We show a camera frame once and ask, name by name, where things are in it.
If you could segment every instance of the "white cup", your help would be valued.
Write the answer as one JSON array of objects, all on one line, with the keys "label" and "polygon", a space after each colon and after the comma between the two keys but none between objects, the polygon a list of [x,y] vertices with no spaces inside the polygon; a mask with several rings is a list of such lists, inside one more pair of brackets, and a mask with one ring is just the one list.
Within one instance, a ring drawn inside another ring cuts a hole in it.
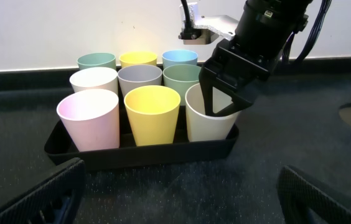
[{"label": "white cup", "polygon": [[[200,84],[193,85],[185,94],[188,140],[211,141],[227,138],[240,112],[224,117],[205,115]],[[213,88],[213,112],[217,113],[232,103],[231,97]]]},{"label": "white cup", "polygon": [[57,107],[63,125],[80,152],[119,148],[119,98],[109,90],[85,90]]},{"label": "white cup", "polygon": [[131,90],[147,86],[162,84],[162,70],[153,65],[132,65],[119,70],[118,73],[121,93],[123,97]]},{"label": "white cup", "polygon": [[86,68],[74,73],[69,81],[75,93],[89,89],[104,89],[118,94],[118,72],[112,68]]}]

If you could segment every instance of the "metal bracket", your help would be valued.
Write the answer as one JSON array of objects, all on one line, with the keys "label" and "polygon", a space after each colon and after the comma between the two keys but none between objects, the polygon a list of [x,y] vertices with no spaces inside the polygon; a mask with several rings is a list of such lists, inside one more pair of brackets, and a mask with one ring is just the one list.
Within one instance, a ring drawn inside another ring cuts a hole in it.
[{"label": "metal bracket", "polygon": [[[197,2],[188,3],[192,27],[202,29],[202,36],[196,40],[184,40],[184,44],[209,44],[218,36],[232,40],[235,36],[235,29],[239,21],[226,15],[205,17],[199,14]],[[182,21],[185,20],[184,10],[180,5]]]}]

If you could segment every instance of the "speckled surface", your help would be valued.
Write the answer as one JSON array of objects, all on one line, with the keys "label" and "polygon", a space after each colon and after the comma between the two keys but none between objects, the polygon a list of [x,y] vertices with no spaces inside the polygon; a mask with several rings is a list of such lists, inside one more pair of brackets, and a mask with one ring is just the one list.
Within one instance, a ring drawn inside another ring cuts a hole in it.
[{"label": "speckled surface", "polygon": [[[43,146],[71,89],[0,93],[0,192],[54,166]],[[87,174],[75,223],[282,223],[275,183],[291,164],[351,196],[351,80],[279,78],[242,112],[225,160]]]}]

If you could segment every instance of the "black baseboard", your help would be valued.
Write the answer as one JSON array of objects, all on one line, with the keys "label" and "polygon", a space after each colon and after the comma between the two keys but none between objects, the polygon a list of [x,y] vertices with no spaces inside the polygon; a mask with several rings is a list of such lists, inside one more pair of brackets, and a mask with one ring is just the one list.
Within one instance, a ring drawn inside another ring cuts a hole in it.
[{"label": "black baseboard", "polygon": [[[3,72],[0,73],[0,91],[71,87],[69,78],[77,70],[78,69],[73,68],[63,70]],[[351,73],[351,57],[306,59],[299,66],[282,65],[279,63],[274,75],[334,75],[346,73]]]}]

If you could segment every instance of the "cup rim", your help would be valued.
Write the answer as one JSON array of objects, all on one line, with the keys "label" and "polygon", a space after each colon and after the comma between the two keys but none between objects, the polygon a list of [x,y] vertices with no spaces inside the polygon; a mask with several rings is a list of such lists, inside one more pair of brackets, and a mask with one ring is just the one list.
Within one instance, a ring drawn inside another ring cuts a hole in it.
[{"label": "cup rim", "polygon": [[[97,64],[85,64],[85,63],[79,62],[79,60],[80,60],[82,57],[91,56],[91,55],[93,55],[93,54],[106,54],[106,55],[111,55],[111,56],[113,56],[113,59],[111,59],[111,60],[109,60],[109,61],[107,61],[107,62],[97,63]],[[116,60],[116,56],[115,56],[114,54],[111,54],[111,53],[108,53],[108,52],[95,52],[95,53],[90,53],[90,54],[86,54],[86,55],[83,55],[83,56],[79,57],[79,58],[77,59],[76,62],[77,62],[79,65],[84,65],[84,66],[98,66],[98,65],[103,65],[103,64],[105,64],[105,63],[112,62],[113,60]]]},{"label": "cup rim", "polygon": [[[74,75],[78,74],[78,73],[83,73],[83,72],[88,72],[88,71],[91,71],[91,70],[107,70],[107,69],[110,69],[111,70],[111,73],[113,73],[113,71],[115,71],[116,75],[113,76],[113,78],[107,82],[103,82],[103,83],[100,83],[99,85],[80,85],[79,83],[75,83],[75,81],[73,80],[74,79]],[[70,76],[69,78],[69,82],[70,84],[74,85],[74,86],[79,86],[79,87],[84,87],[84,88],[88,88],[88,87],[94,87],[94,86],[102,86],[102,85],[105,85],[105,84],[108,84],[110,82],[112,82],[113,80],[116,79],[116,77],[118,76],[118,72],[113,69],[113,68],[106,68],[106,67],[92,67],[92,68],[86,68],[86,69],[83,69],[83,70],[79,70],[77,72],[75,72],[73,75]]]},{"label": "cup rim", "polygon": [[168,79],[170,79],[170,80],[172,80],[172,81],[181,82],[181,83],[192,83],[192,82],[199,81],[199,77],[198,77],[197,80],[193,80],[193,81],[180,81],[180,80],[175,80],[175,79],[173,79],[173,78],[169,78],[169,77],[164,73],[164,71],[166,71],[168,68],[175,67],[175,66],[194,66],[194,67],[199,67],[199,68],[201,68],[200,66],[197,66],[197,65],[187,65],[187,64],[171,65],[171,66],[168,66],[167,68],[165,68],[165,69],[163,70],[163,76],[166,77],[166,78],[168,78]]},{"label": "cup rim", "polygon": [[[154,88],[165,88],[165,89],[168,89],[168,90],[170,90],[170,91],[176,93],[176,94],[178,95],[178,103],[176,104],[176,106],[173,107],[173,108],[171,108],[171,109],[169,109],[169,110],[167,110],[167,111],[163,111],[163,112],[161,112],[161,113],[143,113],[143,112],[140,112],[140,111],[136,111],[136,110],[132,109],[129,105],[127,105],[126,99],[127,99],[127,97],[129,96],[130,93],[132,93],[132,92],[135,91],[135,90],[141,89],[141,88],[151,88],[151,87],[153,87],[153,86],[154,86]],[[134,113],[143,114],[143,115],[159,115],[159,114],[165,114],[165,113],[168,113],[168,112],[170,112],[170,111],[176,109],[178,106],[180,106],[180,103],[181,103],[181,96],[180,96],[180,94],[179,94],[177,91],[173,90],[172,88],[169,88],[169,87],[166,87],[166,86],[159,86],[159,85],[148,85],[148,86],[141,86],[141,87],[135,88],[135,89],[129,91],[129,92],[126,94],[126,96],[124,97],[124,105],[127,107],[127,109],[131,110],[131,111],[134,112]]]},{"label": "cup rim", "polygon": [[207,118],[207,119],[211,119],[211,120],[226,120],[226,119],[230,119],[233,118],[234,116],[238,116],[238,112],[230,114],[228,116],[222,116],[222,117],[213,117],[213,116],[207,116],[206,114],[202,114],[199,113],[198,111],[196,111],[195,109],[193,109],[193,107],[191,107],[191,105],[188,102],[187,96],[188,96],[188,92],[189,90],[191,90],[194,86],[200,85],[200,83],[196,83],[193,86],[189,87],[189,89],[187,90],[187,92],[185,93],[185,105],[188,106],[188,108],[190,108],[193,112],[197,113],[198,115],[200,115],[203,118]]},{"label": "cup rim", "polygon": [[164,56],[164,54],[166,54],[166,53],[168,53],[168,52],[176,52],[176,51],[184,51],[184,52],[192,52],[192,53],[194,53],[194,54],[195,54],[195,57],[194,57],[193,59],[191,59],[191,60],[195,60],[195,59],[198,58],[198,53],[196,53],[196,52],[194,52],[194,51],[192,51],[192,50],[185,50],[185,49],[168,50],[168,51],[166,51],[166,52],[163,52],[162,58],[164,58],[164,59],[166,59],[166,60],[168,60],[168,61],[170,61],[170,62],[184,62],[185,60],[170,60],[170,59],[168,59],[168,58],[166,58],[166,57]]},{"label": "cup rim", "polygon": [[[157,77],[155,77],[155,78],[153,78],[153,79],[151,79],[151,80],[145,80],[145,81],[131,81],[131,80],[126,80],[126,79],[120,77],[120,71],[122,71],[123,69],[127,69],[127,68],[130,68],[130,67],[134,67],[134,66],[150,66],[150,67],[155,67],[155,69],[159,69],[159,70],[161,71],[161,73],[160,73],[159,76],[157,76]],[[120,69],[120,70],[118,71],[118,78],[119,78],[120,80],[122,80],[122,81],[130,82],[130,83],[144,83],[144,82],[150,82],[150,81],[153,81],[153,80],[157,80],[158,78],[162,77],[162,74],[163,74],[163,71],[162,71],[158,66],[154,66],[154,65],[143,65],[143,64],[141,64],[141,65],[131,65],[131,66],[127,66],[127,67],[124,67],[124,68]]]},{"label": "cup rim", "polygon": [[[105,111],[103,114],[100,114],[98,116],[94,116],[92,118],[88,118],[88,119],[73,119],[73,118],[68,118],[64,115],[62,115],[61,113],[59,113],[59,108],[60,106],[62,105],[63,102],[65,102],[65,100],[67,100],[68,98],[71,98],[71,97],[75,97],[76,95],[81,95],[81,94],[85,94],[86,91],[105,91],[106,93],[108,94],[111,94],[111,95],[115,95],[115,99],[116,99],[116,103],[114,103],[114,106],[110,108],[110,110],[108,111]],[[79,91],[77,93],[73,93],[71,95],[68,95],[67,97],[65,97],[63,100],[61,100],[61,102],[59,102],[58,106],[57,106],[57,114],[58,116],[60,116],[60,118],[62,119],[66,119],[68,121],[89,121],[89,120],[93,120],[93,119],[97,119],[97,118],[100,118],[104,115],[106,115],[107,113],[113,111],[113,109],[115,109],[117,106],[119,105],[119,97],[117,96],[116,93],[110,91],[110,90],[104,90],[104,89],[90,89],[90,90],[83,90],[83,91]]]},{"label": "cup rim", "polygon": [[122,59],[122,57],[124,57],[127,54],[146,54],[146,53],[148,53],[150,55],[153,55],[155,58],[153,60],[147,60],[147,61],[141,62],[141,63],[148,63],[148,62],[152,62],[154,60],[157,60],[157,54],[155,54],[154,52],[150,52],[150,51],[131,51],[131,52],[126,52],[126,53],[123,53],[123,54],[120,55],[119,60],[120,60],[120,62],[124,62],[124,63],[133,63],[133,62],[130,62],[128,60]]}]

